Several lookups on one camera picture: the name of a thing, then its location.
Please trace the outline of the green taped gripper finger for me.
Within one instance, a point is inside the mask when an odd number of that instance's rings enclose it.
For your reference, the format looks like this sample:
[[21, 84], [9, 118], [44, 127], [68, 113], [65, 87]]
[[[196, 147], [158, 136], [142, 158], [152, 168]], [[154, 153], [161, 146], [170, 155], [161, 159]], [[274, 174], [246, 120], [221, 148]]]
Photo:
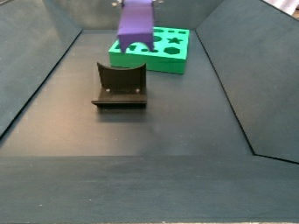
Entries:
[[112, 7], [121, 7], [122, 6], [122, 0], [113, 0], [110, 4], [112, 4]]

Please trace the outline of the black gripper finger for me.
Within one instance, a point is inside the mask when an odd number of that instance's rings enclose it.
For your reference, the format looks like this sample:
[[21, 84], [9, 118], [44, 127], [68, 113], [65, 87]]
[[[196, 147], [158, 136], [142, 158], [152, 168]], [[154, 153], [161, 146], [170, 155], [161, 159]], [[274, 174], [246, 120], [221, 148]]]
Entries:
[[164, 0], [154, 0], [154, 4], [156, 5], [160, 5], [160, 4], [162, 4], [164, 3]]

